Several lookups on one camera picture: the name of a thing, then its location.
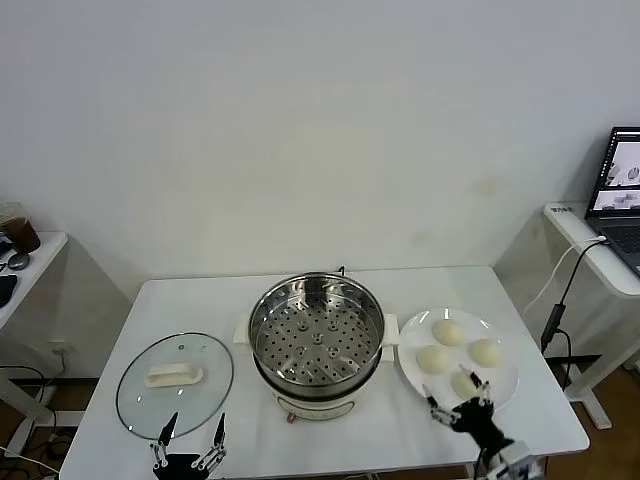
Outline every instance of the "pot handle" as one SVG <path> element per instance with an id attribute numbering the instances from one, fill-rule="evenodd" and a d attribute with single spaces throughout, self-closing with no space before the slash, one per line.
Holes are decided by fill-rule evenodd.
<path id="1" fill-rule="evenodd" d="M 384 314 L 384 336 L 382 337 L 382 347 L 390 347 L 400 343 L 400 332 L 398 330 L 398 317 L 393 313 Z"/>
<path id="2" fill-rule="evenodd" d="M 249 315 L 243 315 L 238 322 L 236 332 L 233 334 L 233 343 L 249 345 Z"/>

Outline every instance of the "white plate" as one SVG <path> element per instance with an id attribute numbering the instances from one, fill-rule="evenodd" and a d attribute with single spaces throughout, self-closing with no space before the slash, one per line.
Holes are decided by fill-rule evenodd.
<path id="1" fill-rule="evenodd" d="M 456 320 L 462 325 L 465 331 L 465 344 L 460 347 L 447 347 L 433 337 L 431 333 L 433 322 L 443 319 Z M 504 365 L 497 368 L 483 368 L 471 359 L 468 346 L 481 338 L 490 338 L 500 343 L 505 358 Z M 427 345 L 439 345 L 448 350 L 453 360 L 451 371 L 441 375 L 430 375 L 420 368 L 416 354 Z M 424 397 L 422 384 L 425 384 L 436 400 L 443 407 L 450 409 L 462 402 L 451 386 L 451 376 L 460 370 L 459 364 L 476 372 L 482 381 L 488 381 L 495 409 L 504 407 L 513 398 L 518 388 L 518 369 L 510 361 L 514 353 L 509 348 L 508 341 L 505 341 L 505 338 L 501 337 L 489 323 L 471 313 L 446 307 L 432 308 L 409 320 L 402 327 L 398 345 L 400 366 L 413 388 Z"/>

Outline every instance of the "laptop screen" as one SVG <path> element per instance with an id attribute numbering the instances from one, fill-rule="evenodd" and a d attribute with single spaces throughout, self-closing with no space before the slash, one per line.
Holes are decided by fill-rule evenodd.
<path id="1" fill-rule="evenodd" d="M 640 211 L 640 131 L 614 130 L 590 210 L 623 214 L 636 209 Z"/>

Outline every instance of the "glass lid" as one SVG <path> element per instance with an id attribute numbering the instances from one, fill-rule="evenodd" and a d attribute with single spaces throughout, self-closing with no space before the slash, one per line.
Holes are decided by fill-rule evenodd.
<path id="1" fill-rule="evenodd" d="M 178 412 L 174 438 L 209 420 L 233 382 L 227 347 L 203 333 L 180 333 L 151 345 L 131 362 L 116 394 L 124 427 L 156 440 Z"/>

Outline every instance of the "laptop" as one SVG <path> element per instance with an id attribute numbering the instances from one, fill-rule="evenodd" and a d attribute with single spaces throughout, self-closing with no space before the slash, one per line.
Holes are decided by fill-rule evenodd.
<path id="1" fill-rule="evenodd" d="M 640 127 L 614 127 L 586 222 L 640 276 Z"/>

